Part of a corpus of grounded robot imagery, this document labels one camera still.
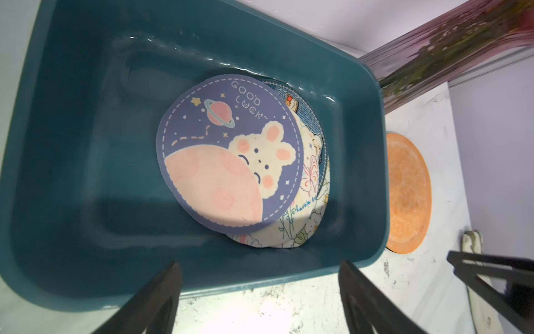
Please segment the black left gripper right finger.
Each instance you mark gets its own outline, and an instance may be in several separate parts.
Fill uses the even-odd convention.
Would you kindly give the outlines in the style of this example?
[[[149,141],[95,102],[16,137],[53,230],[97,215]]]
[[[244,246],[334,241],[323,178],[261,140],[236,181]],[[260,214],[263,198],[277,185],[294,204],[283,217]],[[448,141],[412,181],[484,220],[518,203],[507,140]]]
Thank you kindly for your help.
[[[423,333],[353,263],[338,274],[343,311],[350,333]]]

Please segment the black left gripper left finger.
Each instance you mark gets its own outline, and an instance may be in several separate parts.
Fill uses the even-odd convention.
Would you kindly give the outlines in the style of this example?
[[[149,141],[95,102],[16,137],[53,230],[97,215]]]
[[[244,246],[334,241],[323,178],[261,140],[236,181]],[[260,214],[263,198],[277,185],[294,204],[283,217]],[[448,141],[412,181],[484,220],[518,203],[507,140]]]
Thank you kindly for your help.
[[[179,264],[169,263],[94,332],[172,333],[182,281]]]

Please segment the white butterfly round coaster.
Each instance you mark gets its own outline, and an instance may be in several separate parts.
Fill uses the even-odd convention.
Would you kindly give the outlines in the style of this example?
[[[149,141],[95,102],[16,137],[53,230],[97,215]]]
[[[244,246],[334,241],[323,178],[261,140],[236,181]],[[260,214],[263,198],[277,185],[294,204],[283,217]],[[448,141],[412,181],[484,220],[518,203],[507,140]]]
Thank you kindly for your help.
[[[317,231],[324,216],[330,194],[330,161],[323,140],[323,131],[312,131],[317,119],[294,118],[303,139],[304,165],[300,188],[293,203],[269,227],[244,235],[230,235],[240,244],[255,248],[290,249],[302,246]]]

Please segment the orange round coaster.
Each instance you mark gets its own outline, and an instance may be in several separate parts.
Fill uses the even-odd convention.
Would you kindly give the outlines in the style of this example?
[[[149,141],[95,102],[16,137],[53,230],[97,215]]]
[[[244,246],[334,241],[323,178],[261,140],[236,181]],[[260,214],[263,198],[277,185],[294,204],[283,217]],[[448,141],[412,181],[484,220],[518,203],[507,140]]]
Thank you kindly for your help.
[[[387,134],[387,160],[390,216],[387,248],[408,254],[422,244],[431,222],[431,177],[420,151],[401,134]]]

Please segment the purple planet round coaster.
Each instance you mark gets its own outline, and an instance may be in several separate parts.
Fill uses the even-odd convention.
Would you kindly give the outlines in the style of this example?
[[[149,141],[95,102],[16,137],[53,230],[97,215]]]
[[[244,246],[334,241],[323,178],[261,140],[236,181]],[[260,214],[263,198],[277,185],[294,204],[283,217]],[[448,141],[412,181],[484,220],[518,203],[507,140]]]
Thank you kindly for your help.
[[[280,94],[245,75],[211,77],[179,96],[161,119],[156,146],[180,205],[223,234],[273,224],[303,176],[297,120]]]

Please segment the blue bears large coaster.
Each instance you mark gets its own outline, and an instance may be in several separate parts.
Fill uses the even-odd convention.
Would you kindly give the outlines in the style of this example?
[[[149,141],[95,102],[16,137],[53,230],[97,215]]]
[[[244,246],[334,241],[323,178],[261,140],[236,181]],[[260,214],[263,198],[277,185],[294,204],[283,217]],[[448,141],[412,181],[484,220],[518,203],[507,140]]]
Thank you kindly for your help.
[[[308,130],[314,136],[318,136],[318,140],[312,139],[312,144],[317,152],[318,160],[318,191],[321,190],[326,178],[326,160],[328,158],[327,143],[324,136],[323,127],[319,122],[317,113],[313,110],[310,104],[292,87],[283,82],[274,79],[264,79],[262,81],[267,86],[271,87],[277,92],[285,101],[286,105],[292,110],[302,121]]]

